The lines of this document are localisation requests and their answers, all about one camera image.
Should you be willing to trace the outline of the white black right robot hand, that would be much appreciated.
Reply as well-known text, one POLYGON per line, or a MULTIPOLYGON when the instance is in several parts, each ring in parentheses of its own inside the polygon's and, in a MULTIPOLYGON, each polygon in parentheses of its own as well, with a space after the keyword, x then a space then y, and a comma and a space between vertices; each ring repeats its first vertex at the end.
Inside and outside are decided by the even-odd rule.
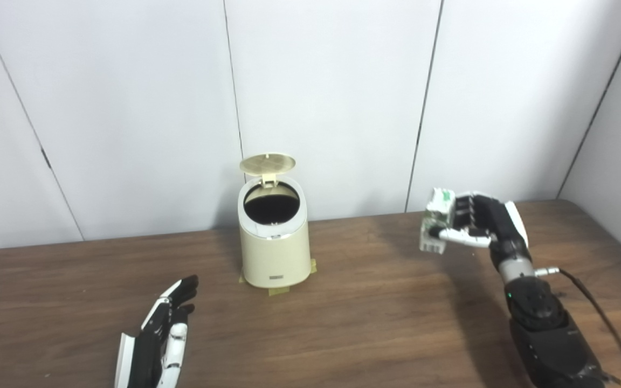
POLYGON ((442 254, 447 243, 487 248, 493 265, 506 260, 531 261, 528 236, 513 202, 480 192, 436 188, 423 213, 420 249, 442 254))

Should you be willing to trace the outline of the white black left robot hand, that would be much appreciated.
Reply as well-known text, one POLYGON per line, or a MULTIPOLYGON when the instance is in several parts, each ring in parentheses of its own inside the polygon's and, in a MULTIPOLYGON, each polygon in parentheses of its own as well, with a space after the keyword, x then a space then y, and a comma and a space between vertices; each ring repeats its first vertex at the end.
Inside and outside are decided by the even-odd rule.
POLYGON ((176 387, 188 339, 188 303, 197 295, 199 278, 175 282, 155 300, 136 336, 121 334, 115 387, 176 387))

